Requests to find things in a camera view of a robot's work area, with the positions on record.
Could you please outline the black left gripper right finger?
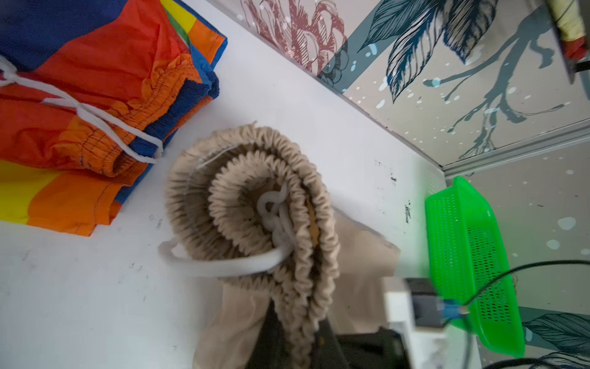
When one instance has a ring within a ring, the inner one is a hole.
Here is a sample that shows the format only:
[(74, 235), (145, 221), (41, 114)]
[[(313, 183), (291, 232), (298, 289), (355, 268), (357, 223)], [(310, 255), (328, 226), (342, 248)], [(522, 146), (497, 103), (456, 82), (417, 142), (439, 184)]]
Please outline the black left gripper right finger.
[(344, 369), (349, 367), (349, 362), (344, 356), (335, 333), (333, 333), (329, 320), (327, 318), (322, 320), (319, 323), (313, 344), (313, 368)]

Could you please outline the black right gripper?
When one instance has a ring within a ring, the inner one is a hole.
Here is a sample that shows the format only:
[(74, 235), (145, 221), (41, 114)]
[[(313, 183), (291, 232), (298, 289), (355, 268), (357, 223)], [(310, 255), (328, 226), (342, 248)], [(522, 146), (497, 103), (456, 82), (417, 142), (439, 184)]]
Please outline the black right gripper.
[(376, 333), (338, 335), (349, 368), (410, 369), (410, 359), (399, 333), (381, 327)]

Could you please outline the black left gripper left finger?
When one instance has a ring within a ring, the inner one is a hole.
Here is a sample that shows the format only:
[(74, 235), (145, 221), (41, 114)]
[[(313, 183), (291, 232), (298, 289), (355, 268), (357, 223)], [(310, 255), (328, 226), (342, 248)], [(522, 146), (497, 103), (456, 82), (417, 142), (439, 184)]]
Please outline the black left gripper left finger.
[(281, 369), (288, 362), (287, 342), (274, 302), (270, 301), (246, 369)]

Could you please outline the beige shorts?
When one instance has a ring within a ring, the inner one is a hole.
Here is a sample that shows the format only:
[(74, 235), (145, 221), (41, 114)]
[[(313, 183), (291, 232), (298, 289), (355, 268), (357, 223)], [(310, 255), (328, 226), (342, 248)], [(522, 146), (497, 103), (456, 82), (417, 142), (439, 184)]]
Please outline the beige shorts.
[(196, 368), (245, 368), (270, 301), (283, 326), (285, 368), (313, 368), (319, 323), (357, 335), (387, 328), (380, 280), (398, 247), (336, 212), (315, 165), (277, 130), (216, 131), (178, 156), (167, 216), (187, 258), (178, 269), (223, 284)]

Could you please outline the rainbow striped shorts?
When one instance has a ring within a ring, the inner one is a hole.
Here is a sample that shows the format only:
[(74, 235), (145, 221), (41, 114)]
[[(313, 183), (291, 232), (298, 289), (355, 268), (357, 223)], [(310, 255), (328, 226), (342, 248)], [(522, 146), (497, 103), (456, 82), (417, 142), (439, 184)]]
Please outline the rainbow striped shorts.
[(226, 37), (182, 1), (1, 4), (1, 219), (88, 236), (219, 94)]

